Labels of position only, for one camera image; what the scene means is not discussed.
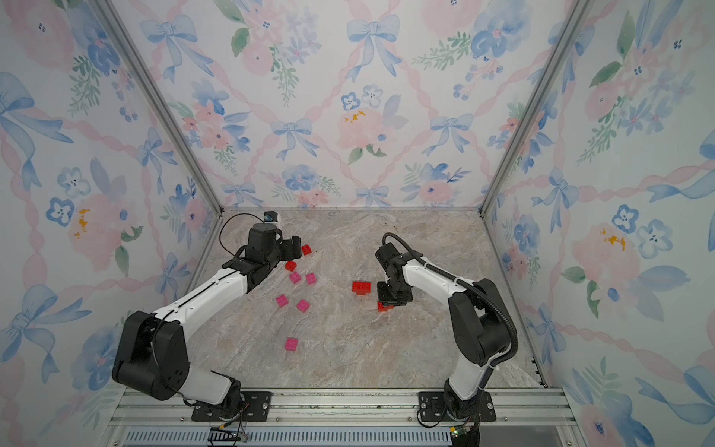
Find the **aluminium corner post left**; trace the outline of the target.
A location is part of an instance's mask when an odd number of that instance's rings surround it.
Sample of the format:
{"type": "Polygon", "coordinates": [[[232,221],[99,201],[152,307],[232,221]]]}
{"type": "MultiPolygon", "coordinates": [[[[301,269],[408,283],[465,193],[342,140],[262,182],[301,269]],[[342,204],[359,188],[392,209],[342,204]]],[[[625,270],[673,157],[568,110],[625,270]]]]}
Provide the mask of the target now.
{"type": "Polygon", "coordinates": [[[151,110],[155,113],[156,119],[163,130],[169,136],[173,146],[186,166],[188,172],[193,176],[199,191],[206,197],[210,208],[220,216],[223,213],[223,206],[220,204],[212,185],[201,169],[197,157],[189,148],[182,131],[173,114],[171,108],[158,84],[152,77],[149,67],[145,63],[128,30],[121,20],[115,6],[111,1],[89,1],[90,7],[97,14],[98,19],[104,29],[110,35],[122,57],[126,59],[133,76],[149,102],[151,110]]]}

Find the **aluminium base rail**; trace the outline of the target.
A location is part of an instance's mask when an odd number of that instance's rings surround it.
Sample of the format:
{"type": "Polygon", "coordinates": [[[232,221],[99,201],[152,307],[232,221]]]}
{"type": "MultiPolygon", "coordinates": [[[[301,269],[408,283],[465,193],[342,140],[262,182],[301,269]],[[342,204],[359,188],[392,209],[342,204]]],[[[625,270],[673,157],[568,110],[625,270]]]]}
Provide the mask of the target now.
{"type": "Polygon", "coordinates": [[[454,422],[439,389],[246,389],[232,423],[181,399],[126,391],[102,446],[583,446],[561,389],[491,389],[480,414],[454,422]]]}

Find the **aluminium corner post right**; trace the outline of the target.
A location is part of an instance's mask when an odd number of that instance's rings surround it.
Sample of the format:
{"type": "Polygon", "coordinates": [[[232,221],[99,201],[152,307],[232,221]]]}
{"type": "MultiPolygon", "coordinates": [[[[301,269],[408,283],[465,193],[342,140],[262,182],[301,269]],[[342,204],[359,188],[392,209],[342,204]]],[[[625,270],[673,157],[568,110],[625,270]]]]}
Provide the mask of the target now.
{"type": "Polygon", "coordinates": [[[558,34],[558,40],[556,41],[547,63],[544,67],[544,72],[541,74],[538,82],[534,85],[534,91],[530,99],[526,103],[526,108],[524,115],[517,126],[514,137],[511,139],[511,143],[506,149],[502,161],[497,167],[495,177],[490,184],[490,189],[488,194],[484,197],[482,201],[482,206],[480,207],[480,217],[485,219],[490,213],[491,209],[497,203],[497,197],[499,191],[508,177],[508,173],[512,166],[514,160],[519,156],[519,151],[521,151],[521,145],[526,140],[527,134],[536,119],[538,118],[541,108],[547,100],[551,89],[555,83],[555,77],[560,72],[562,65],[564,65],[567,59],[567,53],[573,48],[573,43],[577,35],[581,32],[584,26],[584,20],[588,15],[588,11],[592,6],[592,1],[588,0],[578,0],[573,3],[573,7],[570,13],[566,16],[564,26],[562,31],[558,34]]]}

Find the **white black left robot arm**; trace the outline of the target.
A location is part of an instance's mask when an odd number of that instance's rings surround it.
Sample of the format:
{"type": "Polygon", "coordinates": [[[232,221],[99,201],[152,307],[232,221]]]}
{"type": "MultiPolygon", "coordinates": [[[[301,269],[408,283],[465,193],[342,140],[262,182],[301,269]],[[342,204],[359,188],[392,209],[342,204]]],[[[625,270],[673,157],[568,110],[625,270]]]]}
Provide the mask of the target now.
{"type": "Polygon", "coordinates": [[[298,236],[284,238],[274,223],[257,223],[248,244],[207,281],[172,304],[136,311],[124,323],[112,371],[115,383],[156,400],[176,395],[189,405],[231,417],[244,408],[240,381],[191,365],[188,342],[227,305],[259,286],[281,263],[303,255],[298,236]]]}

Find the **red 2x4 lego brick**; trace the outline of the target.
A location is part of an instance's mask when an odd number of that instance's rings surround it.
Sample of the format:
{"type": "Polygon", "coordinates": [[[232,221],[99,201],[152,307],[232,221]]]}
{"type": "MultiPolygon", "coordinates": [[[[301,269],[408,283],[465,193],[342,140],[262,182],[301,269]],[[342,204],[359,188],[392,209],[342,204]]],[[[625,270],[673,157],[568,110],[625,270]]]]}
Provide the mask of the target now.
{"type": "Polygon", "coordinates": [[[367,281],[354,281],[352,283],[352,292],[360,296],[368,295],[372,292],[372,283],[367,281]]]}

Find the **aluminium corner post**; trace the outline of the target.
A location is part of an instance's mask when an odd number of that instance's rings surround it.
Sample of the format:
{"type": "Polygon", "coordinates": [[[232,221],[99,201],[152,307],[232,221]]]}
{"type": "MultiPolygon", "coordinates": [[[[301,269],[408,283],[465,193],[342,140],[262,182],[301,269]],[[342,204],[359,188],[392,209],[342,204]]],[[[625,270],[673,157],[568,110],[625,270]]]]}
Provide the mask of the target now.
{"type": "Polygon", "coordinates": [[[506,149],[502,161],[497,167],[495,177],[490,184],[490,189],[488,194],[484,197],[482,201],[482,206],[480,207],[480,217],[485,219],[490,213],[491,209],[497,203],[497,197],[499,191],[508,177],[508,173],[512,166],[514,160],[519,156],[519,151],[521,151],[521,145],[526,140],[527,134],[536,119],[538,118],[541,108],[547,100],[551,89],[555,83],[555,77],[560,72],[562,65],[564,65],[567,59],[567,53],[573,48],[573,43],[577,35],[581,32],[584,26],[584,20],[588,15],[588,11],[592,6],[592,1],[588,0],[578,0],[573,3],[573,7],[570,13],[566,16],[564,26],[562,31],[558,34],[558,40],[556,41],[547,63],[544,67],[544,72],[541,74],[538,82],[534,85],[534,91],[530,99],[526,103],[526,108],[524,115],[517,126],[514,137],[511,139],[511,143],[506,149]]]}
{"type": "Polygon", "coordinates": [[[126,59],[133,76],[149,102],[151,110],[155,113],[156,119],[163,130],[169,136],[173,146],[186,166],[188,172],[193,176],[199,191],[206,197],[210,208],[220,216],[223,213],[223,206],[220,204],[212,185],[201,169],[197,157],[189,148],[182,131],[173,114],[171,108],[158,84],[152,77],[149,67],[145,63],[128,30],[121,20],[115,6],[111,1],[89,1],[90,7],[97,14],[98,19],[104,29],[110,35],[122,57],[126,59]]]}

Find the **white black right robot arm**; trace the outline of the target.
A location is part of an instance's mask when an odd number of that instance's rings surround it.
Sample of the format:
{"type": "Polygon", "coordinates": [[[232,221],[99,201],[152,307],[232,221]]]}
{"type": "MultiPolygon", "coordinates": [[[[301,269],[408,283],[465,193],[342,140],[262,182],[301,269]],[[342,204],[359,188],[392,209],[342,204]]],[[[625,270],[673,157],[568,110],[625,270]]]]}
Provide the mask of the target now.
{"type": "Polygon", "coordinates": [[[446,305],[460,357],[445,382],[441,414],[457,421],[475,417],[496,367],[518,353],[516,325],[493,281],[465,279],[409,245],[404,249],[385,240],[375,253],[387,276],[377,283],[378,303],[404,307],[418,289],[446,305]]]}

